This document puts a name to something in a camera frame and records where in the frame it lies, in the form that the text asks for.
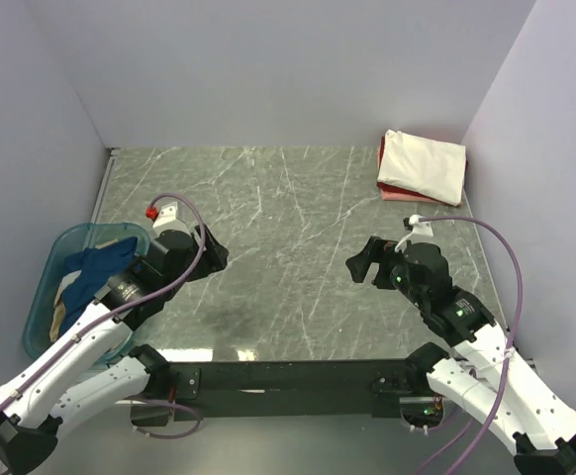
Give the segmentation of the blue t shirt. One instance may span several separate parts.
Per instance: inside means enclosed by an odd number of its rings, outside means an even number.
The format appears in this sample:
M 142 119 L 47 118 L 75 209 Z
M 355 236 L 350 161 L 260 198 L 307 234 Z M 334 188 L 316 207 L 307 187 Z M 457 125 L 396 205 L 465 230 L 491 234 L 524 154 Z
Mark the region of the blue t shirt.
M 136 237 L 126 237 L 100 248 L 88 247 L 64 260 L 66 274 L 79 272 L 79 275 L 60 296 L 65 316 L 59 326 L 59 336 L 64 335 L 76 323 L 107 280 L 124 270 L 134 259 L 137 246 Z

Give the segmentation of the teal plastic bin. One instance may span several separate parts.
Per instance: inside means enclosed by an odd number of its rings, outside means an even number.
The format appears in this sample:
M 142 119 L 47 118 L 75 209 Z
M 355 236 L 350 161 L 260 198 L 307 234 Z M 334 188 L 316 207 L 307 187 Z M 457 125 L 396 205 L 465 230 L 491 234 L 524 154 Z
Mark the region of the teal plastic bin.
M 107 279 L 144 254 L 149 236 L 130 224 L 81 224 L 61 234 L 48 255 L 23 331 L 29 357 L 40 357 L 74 325 Z

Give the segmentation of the folded red t shirt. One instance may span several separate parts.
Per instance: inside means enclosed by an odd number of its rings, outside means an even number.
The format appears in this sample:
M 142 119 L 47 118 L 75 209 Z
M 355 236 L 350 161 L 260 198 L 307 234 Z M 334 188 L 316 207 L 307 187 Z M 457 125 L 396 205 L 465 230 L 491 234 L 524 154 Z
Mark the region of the folded red t shirt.
M 380 190 L 381 197 L 385 201 L 426 201 L 430 199 L 423 194 L 386 183 L 378 182 L 377 188 Z

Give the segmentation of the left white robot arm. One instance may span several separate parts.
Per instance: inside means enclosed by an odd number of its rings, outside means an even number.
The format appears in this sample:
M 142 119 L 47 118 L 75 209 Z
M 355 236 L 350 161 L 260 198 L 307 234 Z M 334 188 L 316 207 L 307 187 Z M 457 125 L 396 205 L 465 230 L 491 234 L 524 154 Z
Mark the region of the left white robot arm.
M 170 363 L 148 344 L 81 381 L 120 339 L 159 313 L 183 284 L 228 265 L 228 250 L 205 226 L 163 231 L 145 255 L 112 275 L 81 317 L 29 368 L 0 387 L 0 460 L 10 474 L 29 474 L 61 437 L 119 401 L 178 410 Z

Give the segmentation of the beige t shirt in bin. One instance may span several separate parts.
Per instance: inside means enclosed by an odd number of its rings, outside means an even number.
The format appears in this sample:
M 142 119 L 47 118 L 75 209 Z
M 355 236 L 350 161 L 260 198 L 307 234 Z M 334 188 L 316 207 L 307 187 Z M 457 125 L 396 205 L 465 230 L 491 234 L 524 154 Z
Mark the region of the beige t shirt in bin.
M 99 245 L 96 245 L 94 247 L 100 248 L 103 246 L 106 246 L 112 242 L 115 242 L 118 239 L 112 239 L 112 240 L 108 240 L 106 242 L 103 242 Z M 62 291 L 70 284 L 74 281 L 74 279 L 79 275 L 79 272 L 73 272 L 70 274 L 66 274 L 65 270 L 64 270 L 64 261 L 63 261 L 63 275 L 62 278 L 59 282 L 57 291 L 55 293 L 55 297 L 54 297 L 54 301 L 53 301 L 53 306 L 54 306 L 54 310 L 53 310 L 53 317 L 52 317 L 52 321 L 50 324 L 50 329 L 48 332 L 48 337 L 49 337 L 49 341 L 50 342 L 56 342 L 59 338 L 58 335 L 58 330 L 59 330 L 59 326 L 62 322 L 63 317 L 65 316 L 65 308 L 63 306 L 63 303 L 61 302 L 60 296 Z

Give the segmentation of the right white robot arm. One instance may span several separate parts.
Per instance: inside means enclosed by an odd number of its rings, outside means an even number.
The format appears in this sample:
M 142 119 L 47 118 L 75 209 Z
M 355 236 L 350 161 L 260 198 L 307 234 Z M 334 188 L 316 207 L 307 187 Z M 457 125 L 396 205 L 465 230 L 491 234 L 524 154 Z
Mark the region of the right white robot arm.
M 534 372 L 490 311 L 452 282 L 438 246 L 371 237 L 346 266 L 355 283 L 378 266 L 373 284 L 396 290 L 419 310 L 425 325 L 448 345 L 427 343 L 406 363 L 416 382 L 446 397 L 512 454 L 522 474 L 576 473 L 576 411 Z

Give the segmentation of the folded pink t shirt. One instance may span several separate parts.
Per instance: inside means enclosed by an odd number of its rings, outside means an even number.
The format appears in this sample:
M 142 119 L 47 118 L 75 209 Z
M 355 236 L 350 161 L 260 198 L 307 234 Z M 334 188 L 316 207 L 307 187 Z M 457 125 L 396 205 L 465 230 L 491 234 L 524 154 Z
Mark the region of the folded pink t shirt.
M 377 168 L 379 172 L 384 155 L 384 147 L 385 147 L 385 136 L 382 136 L 377 154 Z M 376 181 L 376 186 L 380 190 L 381 197 L 384 201 L 433 203 L 433 204 L 440 203 L 439 201 L 432 199 L 428 196 L 422 195 L 420 193 L 399 188 L 393 185 L 381 183 L 378 180 Z

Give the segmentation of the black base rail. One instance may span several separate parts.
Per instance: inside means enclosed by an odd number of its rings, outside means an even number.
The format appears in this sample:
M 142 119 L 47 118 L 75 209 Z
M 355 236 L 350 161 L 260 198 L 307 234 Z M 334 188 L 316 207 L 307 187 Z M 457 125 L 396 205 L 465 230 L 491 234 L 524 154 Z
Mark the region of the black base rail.
M 403 359 L 175 362 L 140 396 L 187 406 L 205 419 L 435 418 L 441 401 Z

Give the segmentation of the folded white t shirt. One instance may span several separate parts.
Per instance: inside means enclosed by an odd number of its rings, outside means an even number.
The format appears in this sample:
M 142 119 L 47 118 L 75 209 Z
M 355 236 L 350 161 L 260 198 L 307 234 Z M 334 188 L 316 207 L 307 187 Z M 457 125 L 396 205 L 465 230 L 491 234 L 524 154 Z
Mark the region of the folded white t shirt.
M 389 130 L 376 181 L 457 207 L 462 202 L 466 147 Z

